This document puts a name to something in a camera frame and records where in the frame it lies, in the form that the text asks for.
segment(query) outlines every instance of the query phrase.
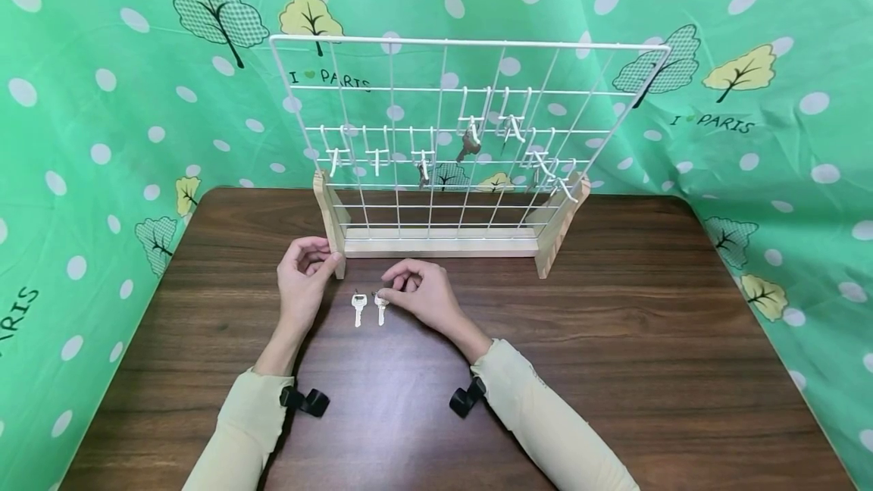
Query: white metal grid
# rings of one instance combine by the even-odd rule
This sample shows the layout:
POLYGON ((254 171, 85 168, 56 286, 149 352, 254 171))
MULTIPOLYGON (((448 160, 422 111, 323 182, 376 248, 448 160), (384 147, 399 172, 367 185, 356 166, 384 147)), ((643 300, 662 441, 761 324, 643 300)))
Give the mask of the white metal grid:
MULTIPOLYGON (((581 182, 584 177, 586 177, 588 171, 592 167, 593 163, 595 163, 599 154, 603 152, 603 149, 608 144, 609 140, 615 133, 615 131, 619 128, 627 114, 631 112, 633 105, 641 99, 641 95, 644 93, 645 88, 649 87, 649 84, 653 82, 657 73, 660 72, 662 66, 665 65, 665 62, 670 55, 670 47, 668 45, 636 45, 636 44, 598 44, 598 43, 584 43, 584 42, 512 42, 512 41, 469 41, 469 39, 410 39, 410 38, 371 38, 371 37, 355 37, 355 36, 291 36, 291 35, 273 35, 270 37, 270 46, 272 52, 274 53, 274 58, 276 64, 278 66, 278 70, 280 71, 280 75, 282 77, 283 83, 286 86, 286 92, 288 94, 289 99, 297 99, 297 95, 304 95, 308 92, 332 92, 336 95, 337 100, 339 102, 339 107, 341 110, 341 116, 343 116, 343 124, 335 124, 329 121, 320 122, 315 121, 307 124, 304 122, 303 116, 301 116, 299 108, 294 111, 294 115, 297 117, 297 121, 299 124, 299 128, 301 133, 304 136, 305 144, 309 148, 309 156, 311 156, 312 162, 316 169, 327 170, 329 174, 329 182, 327 182, 326 186, 331 186, 337 189, 356 189, 361 198, 360 205, 343 205, 344 208, 360 208, 363 215, 363 223, 343 223, 340 226, 343 226, 344 229, 347 227, 355 227, 360 228, 366 231, 365 235, 359 235, 360 232, 355 234, 355 237, 358 239, 366 239, 366 240, 379 240, 379 239, 394 239, 402 238, 402 228, 407 227, 420 227, 427 228, 427 233, 425 234, 425 239, 430 238, 431 228, 437 227, 456 227, 458 231, 460 231, 461 226, 464 227, 481 227, 484 231, 482 237, 473 237, 470 232, 467 232, 463 236, 459 236, 460 234, 455 234, 454 237, 450 239, 458 240, 458 239, 488 239, 487 233, 490 229, 494 228, 522 228, 522 227, 535 227, 535 226, 546 226, 547 222, 526 222, 524 219, 519 220, 518 222, 512 223, 501 223, 495 222, 495 217, 498 214, 498 210, 500 209, 524 209, 524 215, 527 216, 530 211, 535 208, 535 201, 539 194, 548 193, 551 195, 556 194, 559 190, 563 191, 567 194, 568 199, 574 200, 573 192, 578 187, 578 183, 581 182), (285 65, 283 65, 282 59, 280 57, 280 50, 277 47, 278 42, 282 41, 297 41, 298 43, 304 42, 321 42, 322 44, 327 43, 327 50, 329 52, 331 64, 333 66, 333 72, 335 73, 336 83, 335 84, 326 84, 326 85, 316 85, 316 84, 295 84, 292 86, 289 83, 289 79, 287 76, 287 69, 285 65), (358 43, 365 45, 372 45, 373 48, 381 47, 383 50, 389 52, 386 54, 386 62, 387 62, 387 85, 378 85, 378 86, 367 86, 367 87, 352 87, 352 86, 344 86, 341 83, 343 76, 341 76, 342 70, 340 70, 341 65, 337 60, 336 53, 336 45, 340 43, 358 43), (400 47, 401 45, 413 45, 417 48, 429 48, 433 49, 441 49, 442 55, 442 67, 439 73, 439 77, 436 78, 436 73, 431 74, 430 77, 426 77, 425 80, 402 80, 401 83, 397 83, 396 73, 395 73, 395 53, 392 50, 392 47, 400 47), (490 85, 486 85, 486 87, 472 87, 469 88, 467 86, 462 86, 460 88, 446 88, 443 87, 442 81, 443 77, 446 75, 446 65, 447 59, 449 58, 449 50, 457 49, 457 48, 491 48, 491 49, 499 49, 499 59, 496 62, 496 68, 494 70, 494 78, 493 82, 490 85), (547 71, 545 76, 542 78, 542 82, 539 85, 539 89, 533 89, 532 87, 513 87, 511 83, 503 83, 502 88, 501 84, 501 64, 505 59, 506 50, 507 49, 516 49, 516 48, 534 48, 540 49, 544 51, 553 50, 550 53, 551 59, 549 62, 549 66, 547 67, 547 71), (556 62, 559 59, 559 55, 563 52, 565 55, 573 54, 578 50, 590 50, 599 52, 597 59, 599 60, 599 72, 596 76, 595 82, 588 89, 578 89, 580 85, 579 80, 570 80, 564 81, 563 83, 557 84, 558 88, 549 87, 550 79, 552 77, 552 72, 555 70, 556 62), (616 54, 625 54, 628 59, 636 59, 637 55, 644 54, 646 52, 660 52, 659 58, 654 61, 648 73, 645 73, 644 77, 641 77, 641 83, 639 88, 637 88, 636 92, 625 92, 625 91, 612 91, 609 90, 609 86, 605 86, 604 89, 601 89, 604 86, 604 76, 608 72, 610 64, 612 64, 613 59, 616 54), (350 140, 349 136, 349 126, 350 118, 349 118, 349 107, 346 107, 346 99, 345 94, 347 92, 358 92, 358 91, 368 91, 368 92, 376 92, 376 93, 386 93, 389 95, 390 107, 392 110, 395 107, 396 103, 396 95, 398 94, 408 94, 419 93, 422 95, 430 95, 436 94, 437 96, 437 105, 436 105, 436 113, 433 114, 432 118, 435 119, 435 122, 426 122, 424 124, 418 125, 398 125, 394 114, 390 114, 390 123, 384 123, 379 125, 371 125, 368 126, 366 124, 361 125, 362 132, 362 140, 364 146, 364 157, 361 158, 360 155, 355 150, 355 144, 350 140), (453 165, 458 165, 455 162, 455 159, 452 158, 452 155, 448 157, 443 156, 440 158, 440 145, 439 139, 440 134, 444 130, 449 130, 446 126, 443 125, 446 122, 446 112, 443 111, 443 103, 444 97, 447 95, 460 95, 460 107, 458 114, 456 115, 456 123, 454 129, 450 129, 452 131, 452 135, 460 136, 464 133, 470 133, 472 139, 475 142, 482 143, 483 137, 485 137, 488 133, 494 136, 494 139, 488 137, 491 142, 498 141, 499 144, 502 144, 505 147, 508 141, 512 141, 512 144, 518 144, 516 148, 515 156, 512 159, 498 159, 492 160, 489 162, 489 165, 503 165, 508 168, 508 173, 506 176, 510 181, 513 179, 513 173, 517 168, 526 170, 534 179, 539 179, 539 181, 532 182, 533 179, 529 179, 526 177, 526 183, 524 185, 513 185, 511 188, 504 186, 499 190, 499 194, 495 194, 493 198, 493 204, 488 205, 472 205, 470 202, 470 194, 472 186, 476 181, 476 169, 478 164, 477 156, 473 155, 471 158, 468 158, 468 161, 464 162, 464 165, 469 164, 470 173, 469 176, 466 176, 465 171, 462 170, 462 173, 466 177, 466 182, 461 185, 455 185, 454 183, 449 183, 448 180, 442 180, 442 183, 437 182, 437 171, 439 167, 442 165, 445 168, 452 167, 453 165), (523 105, 521 108, 512 107, 512 110, 507 110, 507 104, 512 98, 512 95, 517 95, 522 97, 523 105), (572 97, 573 99, 581 99, 581 105, 579 107, 579 111, 575 114, 572 124, 568 126, 551 126, 550 128, 536 128, 534 125, 534 119, 537 117, 537 113, 540 110, 540 104, 545 95, 560 95, 562 97, 572 97), (483 106, 479 111, 478 108, 474 108, 473 105, 468 105, 469 101, 472 99, 478 99, 478 97, 483 97, 483 106), (495 99, 501 99, 501 105, 499 107, 495 106, 495 99), (624 100, 626 106, 624 110, 621 111, 620 114, 617 114, 615 121, 611 123, 611 125, 604 126, 604 129, 581 129, 578 128, 580 119, 584 115, 584 112, 590 105, 593 99, 618 99, 624 100), (489 126, 492 122, 489 122, 490 114, 496 112, 496 122, 489 126), (399 152, 400 150, 405 150, 405 147, 401 146, 401 143, 398 142, 398 135, 401 135, 401 139, 408 139, 408 150, 409 157, 406 157, 406 154, 399 152), (564 150, 568 147, 568 141, 570 141, 571 136, 587 136, 587 135, 599 135, 602 136, 603 141, 599 144, 595 150, 590 155, 573 155, 576 152, 579 152, 580 149, 586 149, 585 145, 571 145, 570 152, 568 154, 564 154, 564 150), (375 138, 378 141, 378 144, 372 145, 371 148, 370 141, 375 138), (426 144, 422 145, 421 141, 427 141, 426 144), (534 145, 534 141, 542 141, 545 140, 544 145, 534 145), (361 164, 367 164, 370 167, 373 167, 375 170, 375 177, 377 179, 385 180, 381 182, 362 182, 360 177, 356 174, 358 170, 358 166, 361 164), (425 176, 427 176, 427 186, 424 187, 424 191, 430 191, 430 204, 429 205, 402 205, 401 204, 401 196, 400 191, 402 190, 414 190, 420 189, 418 183, 402 183, 401 182, 401 174, 398 170, 398 165, 404 167, 415 167, 419 171, 423 171, 425 176), (355 176, 355 182, 341 182, 335 180, 333 177, 337 173, 338 170, 342 170, 344 168, 349 168, 352 171, 352 176, 355 176), (379 176, 380 169, 390 169, 392 171, 392 176, 385 177, 379 176), (576 177, 575 185, 570 185, 570 179, 573 173, 579 173, 578 177, 576 177), (367 204, 364 191, 366 190, 394 190, 396 194, 396 203, 394 205, 373 205, 367 204), (441 191, 463 191, 465 193, 463 204, 461 205, 435 205, 435 192, 437 189, 441 191), (503 202, 504 194, 508 191, 519 191, 524 193, 530 193, 529 203, 526 205, 501 205, 503 202), (391 208, 396 209, 396 221, 393 222, 374 222, 371 221, 368 215, 368 209, 385 209, 391 208), (404 222, 402 221, 401 210, 402 209, 427 209, 427 221, 426 222, 404 222), (460 219, 456 225, 454 224, 446 224, 446 223, 434 223, 433 222, 433 209, 435 208, 454 208, 460 209, 460 219), (464 222, 464 215, 467 209, 492 209, 492 214, 490 214, 490 219, 488 222, 483 223, 471 223, 464 222)), ((555 217, 561 208, 558 205, 553 205, 551 208, 555 209, 552 213, 552 216, 555 217)), ((420 235, 415 235, 415 238, 420 239, 420 235)), ((438 240, 446 240, 444 235, 439 235, 438 240)))

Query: silver key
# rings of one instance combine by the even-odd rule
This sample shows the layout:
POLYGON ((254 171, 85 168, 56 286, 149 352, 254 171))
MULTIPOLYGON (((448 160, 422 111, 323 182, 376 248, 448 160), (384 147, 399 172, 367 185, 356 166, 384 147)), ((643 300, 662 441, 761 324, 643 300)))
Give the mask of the silver key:
POLYGON ((364 306, 367 305, 367 295, 366 294, 358 294, 358 291, 355 291, 355 295, 352 296, 352 307, 355 308, 355 328, 360 328, 361 326, 361 313, 364 310, 364 306))
POLYGON ((385 324, 385 307, 387 307, 387 300, 380 298, 376 292, 373 292, 373 303, 377 304, 379 308, 379 326, 385 324))

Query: wooden table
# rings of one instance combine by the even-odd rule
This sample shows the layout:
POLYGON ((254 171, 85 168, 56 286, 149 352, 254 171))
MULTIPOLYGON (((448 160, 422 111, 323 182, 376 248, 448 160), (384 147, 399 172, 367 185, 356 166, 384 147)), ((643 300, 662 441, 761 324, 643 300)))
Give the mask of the wooden table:
MULTIPOLYGON (((310 192, 209 192, 63 489, 179 489, 271 334, 283 251, 323 232, 310 192)), ((442 337, 392 308, 380 328, 372 304, 354 328, 352 293, 377 289, 390 263, 350 261, 330 286, 298 376, 331 404, 293 418, 264 488, 551 489, 486 405, 466 420, 449 410, 470 374, 442 337)), ((525 354, 643 489, 853 489, 679 200, 591 197, 546 280, 530 259, 441 263, 466 312, 525 354)))

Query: sleeve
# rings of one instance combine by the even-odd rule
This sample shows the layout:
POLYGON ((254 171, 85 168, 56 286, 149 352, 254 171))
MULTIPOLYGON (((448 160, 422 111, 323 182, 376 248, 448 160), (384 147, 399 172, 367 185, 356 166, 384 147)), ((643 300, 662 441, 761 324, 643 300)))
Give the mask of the sleeve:
POLYGON ((501 422, 558 489, 639 491, 609 446, 509 342, 495 340, 471 369, 501 422))
POLYGON ((285 422, 282 388, 293 383, 251 369, 237 377, 183 491, 254 491, 285 422))

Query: wire grid rack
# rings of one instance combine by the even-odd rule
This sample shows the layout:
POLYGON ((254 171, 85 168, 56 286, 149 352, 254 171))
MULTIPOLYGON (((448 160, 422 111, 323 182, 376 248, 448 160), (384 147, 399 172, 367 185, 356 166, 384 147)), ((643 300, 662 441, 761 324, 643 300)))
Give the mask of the wire grid rack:
POLYGON ((404 237, 469 242, 493 239, 495 230, 502 231, 500 239, 523 239, 529 235, 521 229, 529 227, 535 236, 556 220, 563 205, 577 202, 580 183, 671 51, 667 45, 646 44, 289 35, 271 36, 270 46, 286 87, 286 102, 292 104, 286 108, 294 113, 305 140, 305 156, 316 171, 325 171, 327 187, 357 192, 352 204, 334 199, 334 205, 357 211, 356 220, 340 214, 346 219, 339 225, 347 236, 368 242, 404 237), (289 78, 294 73, 283 64, 285 47, 311 56, 316 42, 327 49, 323 83, 289 78), (406 56, 399 53, 401 48, 406 56), (579 61, 592 51, 595 61, 579 61), (523 53, 527 53, 526 66, 534 66, 527 68, 532 72, 525 78, 515 76, 519 67, 515 57, 523 53), (476 73, 461 87, 456 74, 447 70, 454 55, 460 56, 456 64, 460 61, 476 73), (605 82, 610 66, 614 70, 621 64, 613 61, 616 55, 633 60, 633 74, 639 80, 636 91, 610 90, 605 82), (413 62, 404 61, 408 57, 413 62), (419 68, 421 64, 430 65, 430 72, 419 68), (355 78, 350 83, 346 72, 364 66, 370 72, 380 71, 373 77, 377 81, 360 84, 355 78), (324 76, 331 71, 331 77, 324 76), (365 93, 368 99, 376 95, 378 101, 363 102, 365 93), (556 99, 567 102, 575 113, 566 114, 567 107, 551 104, 549 111, 564 114, 546 116, 545 102, 556 99), (613 112, 616 102, 625 104, 618 114, 613 112), (419 113, 404 112, 398 104, 419 113), (608 113, 586 115, 594 108, 608 113), (389 121, 384 121, 381 111, 386 111, 389 121), (602 139, 593 148, 580 139, 591 136, 602 139), (471 146, 494 148, 494 152, 463 155, 464 146, 458 142, 465 139, 471 146), (500 155, 494 158, 498 147, 500 155), (494 174, 478 183, 477 169, 479 176, 494 174), (372 191, 392 191, 395 196, 386 202, 384 197, 374 198, 372 191), (402 202, 407 191, 425 192, 425 200, 402 202), (442 192, 463 195, 446 204, 442 192), (482 192, 492 195, 483 199, 478 195, 482 192), (565 194, 562 203, 550 205, 552 196, 560 192, 565 194), (549 196, 545 205, 541 205, 543 195, 549 196), (540 221, 526 220, 537 208, 553 210, 546 217, 540 213, 540 221), (404 211, 412 209, 420 213, 409 220, 404 211), (437 223, 435 209, 454 209, 458 222, 437 223), (465 215, 474 209, 490 217, 465 222, 465 215), (385 210, 390 211, 390 219, 385 210), (496 220, 503 210, 516 210, 512 221, 496 220), (452 226, 452 231, 443 230, 452 226), (507 233, 506 228, 516 232, 507 233))

